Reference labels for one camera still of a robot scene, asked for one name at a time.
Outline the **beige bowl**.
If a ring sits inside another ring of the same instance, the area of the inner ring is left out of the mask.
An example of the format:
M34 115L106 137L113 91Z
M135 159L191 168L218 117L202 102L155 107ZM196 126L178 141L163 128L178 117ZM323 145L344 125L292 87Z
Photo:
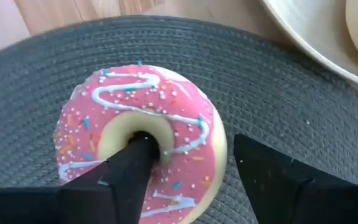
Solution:
M358 51L346 26L346 0L260 0L306 54L358 84Z

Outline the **large pink iced donut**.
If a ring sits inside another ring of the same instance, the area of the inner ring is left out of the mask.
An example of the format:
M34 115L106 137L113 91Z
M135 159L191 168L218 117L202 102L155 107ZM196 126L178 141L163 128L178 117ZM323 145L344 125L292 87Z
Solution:
M74 88L53 134L61 184L120 151L138 131L160 148L139 224L191 224L223 182L226 133L209 98L163 67L102 69Z

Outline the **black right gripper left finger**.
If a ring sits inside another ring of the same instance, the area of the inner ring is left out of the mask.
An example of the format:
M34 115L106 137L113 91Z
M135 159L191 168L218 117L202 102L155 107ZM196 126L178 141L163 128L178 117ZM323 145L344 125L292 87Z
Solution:
M157 140L136 132L128 144L60 191L61 224L138 224Z

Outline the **round grey woven mat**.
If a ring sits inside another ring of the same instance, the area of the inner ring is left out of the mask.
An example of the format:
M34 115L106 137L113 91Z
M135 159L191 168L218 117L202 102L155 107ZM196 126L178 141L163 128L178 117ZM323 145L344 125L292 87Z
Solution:
M61 224L65 184L53 134L62 107L94 72L126 65L179 73L223 121L223 182L191 224L258 223L234 158L237 134L358 185L358 91L344 80L238 29L127 16L53 30L0 51L0 224Z

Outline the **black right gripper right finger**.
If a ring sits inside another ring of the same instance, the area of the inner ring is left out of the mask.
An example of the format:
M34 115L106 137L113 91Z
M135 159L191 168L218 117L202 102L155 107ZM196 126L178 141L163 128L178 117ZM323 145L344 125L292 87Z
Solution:
M358 185L243 134L234 158L259 224L358 224Z

